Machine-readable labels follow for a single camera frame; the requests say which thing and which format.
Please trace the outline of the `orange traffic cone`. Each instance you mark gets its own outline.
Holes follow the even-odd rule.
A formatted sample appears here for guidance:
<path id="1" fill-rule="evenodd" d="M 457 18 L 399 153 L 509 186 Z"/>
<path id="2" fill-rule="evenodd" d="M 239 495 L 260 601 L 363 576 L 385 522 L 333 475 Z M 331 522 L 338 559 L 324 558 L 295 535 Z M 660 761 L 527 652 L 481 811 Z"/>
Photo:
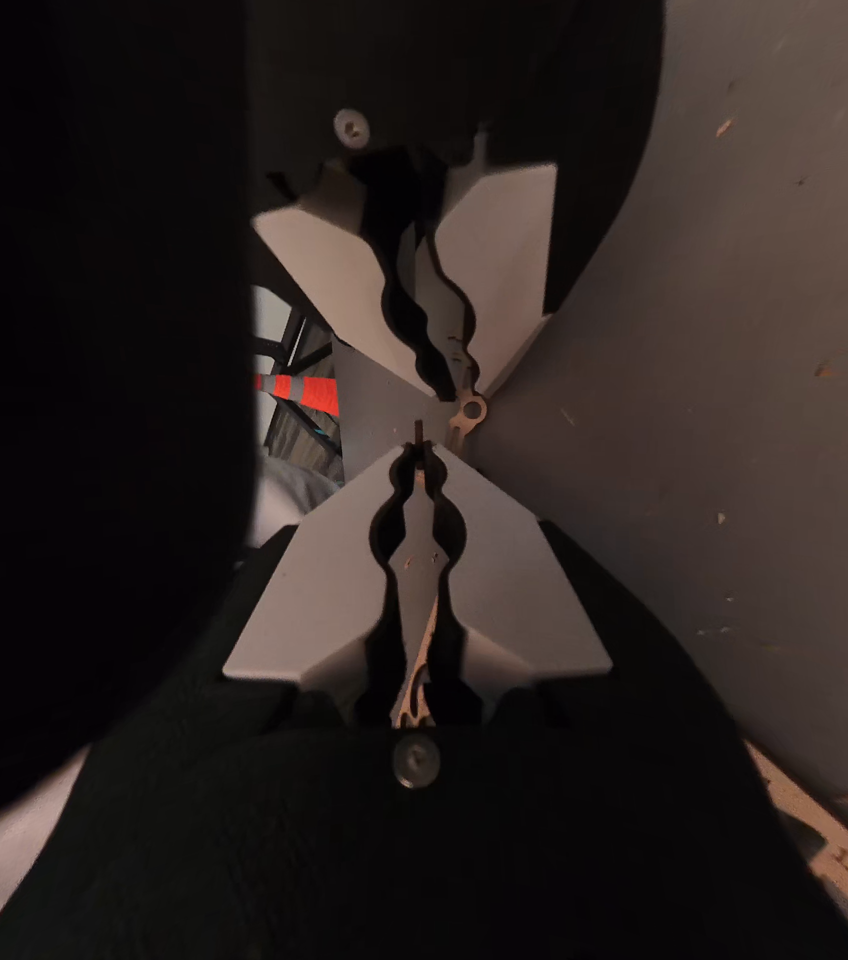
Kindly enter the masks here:
<path id="1" fill-rule="evenodd" d="M 330 417 L 340 416 L 338 384 L 333 377 L 255 373 L 253 385 L 275 400 L 304 406 Z"/>

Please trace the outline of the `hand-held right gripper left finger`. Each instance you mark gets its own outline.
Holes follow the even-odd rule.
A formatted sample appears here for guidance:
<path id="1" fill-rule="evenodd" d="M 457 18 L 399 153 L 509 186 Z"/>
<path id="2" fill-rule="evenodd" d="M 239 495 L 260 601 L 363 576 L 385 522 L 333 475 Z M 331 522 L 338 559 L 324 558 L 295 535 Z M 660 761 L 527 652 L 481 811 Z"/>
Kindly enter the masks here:
<path id="1" fill-rule="evenodd" d="M 410 656 L 394 558 L 425 447 L 389 451 L 297 525 L 224 678 L 324 695 L 357 726 L 395 725 Z"/>

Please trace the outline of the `dark cloth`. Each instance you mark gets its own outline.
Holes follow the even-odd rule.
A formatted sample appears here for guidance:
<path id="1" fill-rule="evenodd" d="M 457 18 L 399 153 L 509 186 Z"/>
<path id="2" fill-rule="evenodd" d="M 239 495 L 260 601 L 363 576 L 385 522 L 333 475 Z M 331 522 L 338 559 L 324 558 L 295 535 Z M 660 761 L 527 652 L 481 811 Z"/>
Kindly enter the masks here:
<path id="1" fill-rule="evenodd" d="M 0 811 L 210 618 L 254 473 L 242 2 L 0 2 Z"/>

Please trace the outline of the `small ringed wooden model part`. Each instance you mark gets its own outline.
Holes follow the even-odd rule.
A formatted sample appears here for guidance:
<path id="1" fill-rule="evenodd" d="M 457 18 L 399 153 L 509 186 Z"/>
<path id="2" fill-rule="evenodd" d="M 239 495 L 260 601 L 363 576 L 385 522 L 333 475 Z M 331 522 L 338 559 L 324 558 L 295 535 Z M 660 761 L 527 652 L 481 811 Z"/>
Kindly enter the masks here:
<path id="1" fill-rule="evenodd" d="M 448 421 L 445 446 L 458 458 L 466 459 L 466 440 L 486 420 L 489 405 L 477 389 L 478 366 L 463 337 L 450 335 L 447 341 L 450 351 L 447 359 L 456 386 L 457 408 Z"/>

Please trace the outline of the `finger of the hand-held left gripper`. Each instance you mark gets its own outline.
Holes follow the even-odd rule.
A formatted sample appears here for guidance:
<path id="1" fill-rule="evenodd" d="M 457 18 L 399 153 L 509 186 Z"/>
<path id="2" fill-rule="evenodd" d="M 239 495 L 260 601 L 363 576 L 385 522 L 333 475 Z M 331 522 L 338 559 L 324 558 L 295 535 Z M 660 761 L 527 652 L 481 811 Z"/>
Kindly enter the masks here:
<path id="1" fill-rule="evenodd" d="M 253 227 L 340 341 L 440 402 L 457 395 L 417 295 L 425 180 L 411 159 L 325 164 Z"/>
<path id="2" fill-rule="evenodd" d="M 449 169 L 431 237 L 414 258 L 413 296 L 450 369 L 486 399 L 550 318 L 545 307 L 558 166 L 492 163 L 488 135 Z"/>

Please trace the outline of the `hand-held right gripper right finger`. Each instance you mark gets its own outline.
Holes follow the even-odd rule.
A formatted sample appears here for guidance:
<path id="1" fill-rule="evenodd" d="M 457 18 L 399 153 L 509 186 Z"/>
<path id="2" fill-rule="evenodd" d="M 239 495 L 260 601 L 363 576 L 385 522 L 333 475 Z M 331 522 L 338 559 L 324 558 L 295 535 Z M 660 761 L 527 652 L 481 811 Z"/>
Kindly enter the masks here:
<path id="1" fill-rule="evenodd" d="M 446 555 L 423 685 L 439 726 L 478 726 L 513 690 L 613 663 L 538 518 L 443 445 L 426 444 L 432 534 Z"/>

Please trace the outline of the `engraved wooden model part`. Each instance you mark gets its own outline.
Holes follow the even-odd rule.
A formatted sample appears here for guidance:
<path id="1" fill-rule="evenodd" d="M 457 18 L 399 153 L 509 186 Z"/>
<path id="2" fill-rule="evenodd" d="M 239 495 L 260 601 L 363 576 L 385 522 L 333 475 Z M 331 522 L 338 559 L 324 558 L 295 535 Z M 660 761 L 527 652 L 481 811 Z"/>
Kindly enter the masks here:
<path id="1" fill-rule="evenodd" d="M 447 561 L 434 537 L 435 503 L 427 489 L 422 422 L 417 421 L 414 429 L 410 483 L 401 504 L 405 535 L 390 560 L 406 655 L 406 678 L 391 712 L 392 724 L 398 729 L 431 723 L 424 685 L 429 680 L 428 654 L 438 615 L 439 581 Z"/>

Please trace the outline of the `pale printed sheet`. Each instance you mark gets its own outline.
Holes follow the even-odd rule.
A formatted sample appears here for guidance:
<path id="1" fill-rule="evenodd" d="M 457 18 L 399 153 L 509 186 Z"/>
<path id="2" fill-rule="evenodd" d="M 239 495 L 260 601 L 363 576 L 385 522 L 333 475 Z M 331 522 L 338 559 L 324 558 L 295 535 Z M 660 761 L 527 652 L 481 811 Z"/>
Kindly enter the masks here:
<path id="1" fill-rule="evenodd" d="M 744 746 L 765 783 L 766 793 L 787 826 L 797 825 L 798 834 L 814 834 L 819 844 L 803 853 L 808 869 L 848 900 L 848 821 L 786 773 L 752 741 Z"/>

